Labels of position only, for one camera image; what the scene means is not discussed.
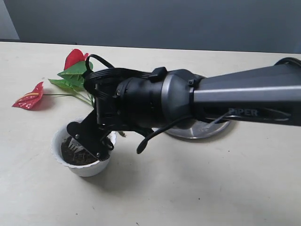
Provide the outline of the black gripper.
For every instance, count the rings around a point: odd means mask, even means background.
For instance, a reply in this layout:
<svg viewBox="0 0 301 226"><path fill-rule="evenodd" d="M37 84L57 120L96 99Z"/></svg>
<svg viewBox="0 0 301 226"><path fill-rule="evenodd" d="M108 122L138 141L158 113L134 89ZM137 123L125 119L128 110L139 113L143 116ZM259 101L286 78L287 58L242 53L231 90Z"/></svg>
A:
<svg viewBox="0 0 301 226"><path fill-rule="evenodd" d="M141 80L102 80L94 91L102 130L141 131Z"/></svg>

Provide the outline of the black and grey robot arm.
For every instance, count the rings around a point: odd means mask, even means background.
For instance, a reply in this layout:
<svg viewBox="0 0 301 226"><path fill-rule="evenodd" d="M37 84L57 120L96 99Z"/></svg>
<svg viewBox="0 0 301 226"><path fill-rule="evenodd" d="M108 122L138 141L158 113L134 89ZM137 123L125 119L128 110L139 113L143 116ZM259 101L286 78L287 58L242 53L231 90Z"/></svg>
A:
<svg viewBox="0 0 301 226"><path fill-rule="evenodd" d="M84 85L95 97L103 130L147 135L153 128L188 128L196 121L301 124L301 62L293 57L208 78L186 69L148 73L109 66L89 73Z"/></svg>

